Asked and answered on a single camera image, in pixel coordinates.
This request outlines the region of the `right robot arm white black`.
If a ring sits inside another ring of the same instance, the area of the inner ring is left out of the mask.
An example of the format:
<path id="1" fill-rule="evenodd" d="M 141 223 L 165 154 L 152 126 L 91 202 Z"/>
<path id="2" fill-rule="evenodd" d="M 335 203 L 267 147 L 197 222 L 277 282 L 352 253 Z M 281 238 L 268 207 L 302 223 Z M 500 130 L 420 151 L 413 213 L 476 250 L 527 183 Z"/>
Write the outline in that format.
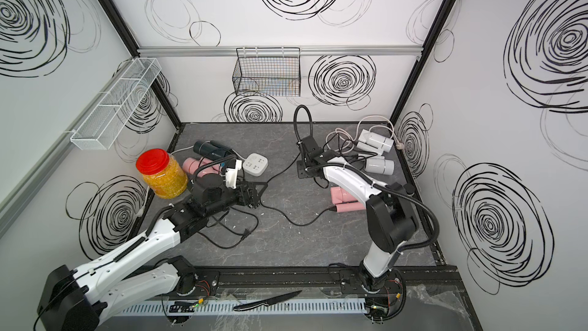
<path id="1" fill-rule="evenodd" d="M 337 153 L 321 149 L 313 136 L 297 139 L 297 146 L 307 175 L 334 183 L 365 207 L 372 244 L 359 266 L 358 277 L 367 292 L 375 293 L 384 287 L 404 251 L 425 248 L 437 241 L 438 218 L 430 208 L 409 196 L 404 186 L 373 179 Z M 411 244 L 409 240 L 419 228 L 417 207 L 430 219 L 432 233 L 424 242 Z"/>

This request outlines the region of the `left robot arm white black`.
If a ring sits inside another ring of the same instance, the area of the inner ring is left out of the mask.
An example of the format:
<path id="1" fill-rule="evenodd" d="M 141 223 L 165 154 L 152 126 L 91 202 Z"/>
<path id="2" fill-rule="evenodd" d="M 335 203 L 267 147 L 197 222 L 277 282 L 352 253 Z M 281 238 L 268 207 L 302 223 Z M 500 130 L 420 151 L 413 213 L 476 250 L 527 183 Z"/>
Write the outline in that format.
<path id="1" fill-rule="evenodd" d="M 125 244 L 73 270 L 65 265 L 53 270 L 36 323 L 46 330 L 95 330 L 131 306 L 174 291 L 182 278 L 196 276 L 182 256 L 141 274 L 136 270 L 199 233 L 215 214 L 234 206 L 257 208 L 266 187 L 242 178 L 229 185 L 214 173 L 197 177 L 189 196 L 162 208 L 145 231 Z"/>

